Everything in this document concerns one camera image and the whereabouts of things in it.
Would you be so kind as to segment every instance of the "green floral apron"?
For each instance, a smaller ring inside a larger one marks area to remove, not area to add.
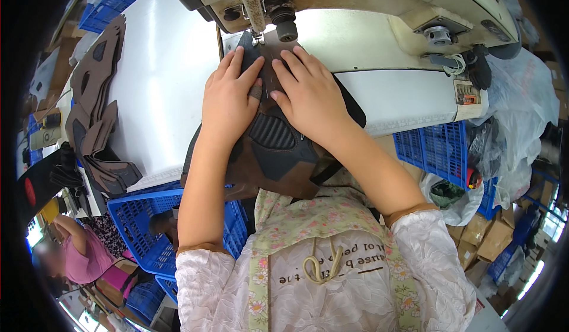
[[[348,179],[347,182],[342,180],[347,187],[321,187],[314,200],[290,205],[291,197],[260,190],[255,205],[257,233],[249,267],[250,332],[268,331],[269,256],[305,239],[323,239],[346,231],[366,231],[383,242],[385,257],[382,259],[385,258],[389,266],[399,331],[420,330],[419,297],[393,234],[381,226],[364,205],[369,201],[345,169],[335,177],[342,179],[342,175]]]

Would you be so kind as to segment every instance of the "woman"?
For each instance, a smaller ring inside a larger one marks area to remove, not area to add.
[[[48,276],[66,276],[77,284],[88,284],[111,267],[115,257],[89,225],[83,228],[71,217],[61,214],[53,223],[64,238],[63,247],[46,241],[34,248],[34,255]]]
[[[259,100],[247,94],[261,85],[256,77],[264,62],[260,57],[239,75],[243,52],[228,53],[205,85],[202,130],[178,217],[182,330],[466,329],[476,295],[442,215],[348,115],[331,73],[298,46],[281,52],[291,72],[281,60],[272,63],[288,96],[270,95],[299,132],[347,170],[314,200],[290,204],[291,197],[261,190],[257,232],[236,262],[223,249],[224,175],[257,110]]]

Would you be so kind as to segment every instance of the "white lace sleeve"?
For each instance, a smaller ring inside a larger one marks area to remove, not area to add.
[[[391,231],[424,291],[425,330],[464,331],[474,316],[476,293],[460,266],[443,215],[437,210],[417,211],[396,221]]]
[[[207,250],[176,258],[178,314],[182,331],[210,331],[213,315],[235,266],[230,255]]]

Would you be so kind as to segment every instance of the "woman in pink shirt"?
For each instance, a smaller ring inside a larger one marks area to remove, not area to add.
[[[47,275],[66,276],[75,283],[88,284],[112,266],[115,257],[88,225],[83,228],[61,214],[53,222],[64,238],[63,246],[47,241],[34,248],[34,255]]]

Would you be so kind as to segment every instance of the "pink shirt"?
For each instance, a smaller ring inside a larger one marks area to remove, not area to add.
[[[73,245],[71,236],[63,243],[65,275],[78,284],[88,284],[100,278],[115,261],[115,257],[109,253],[88,224],[85,225],[85,232],[87,250],[84,256]]]

